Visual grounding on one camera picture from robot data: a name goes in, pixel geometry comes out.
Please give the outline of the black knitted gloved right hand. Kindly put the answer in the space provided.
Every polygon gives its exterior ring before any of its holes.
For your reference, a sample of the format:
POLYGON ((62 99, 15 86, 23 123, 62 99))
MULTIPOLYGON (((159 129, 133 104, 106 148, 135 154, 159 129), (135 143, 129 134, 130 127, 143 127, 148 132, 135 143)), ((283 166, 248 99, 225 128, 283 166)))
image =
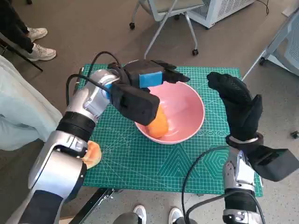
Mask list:
POLYGON ((229 74, 211 72, 207 75, 209 88, 222 99, 230 136, 240 141, 257 137, 258 123, 263 112, 262 96, 251 96, 246 84, 229 74))

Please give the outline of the black left hand blue tape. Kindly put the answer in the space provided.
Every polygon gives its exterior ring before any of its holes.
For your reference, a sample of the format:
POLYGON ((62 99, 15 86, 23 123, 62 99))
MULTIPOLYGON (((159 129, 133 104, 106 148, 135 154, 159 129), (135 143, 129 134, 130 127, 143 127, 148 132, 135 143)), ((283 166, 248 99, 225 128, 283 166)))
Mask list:
POLYGON ((178 72, 175 65, 161 60, 135 60, 127 63, 123 68, 130 85, 140 89, 162 85, 165 81, 175 84, 190 80, 178 72))

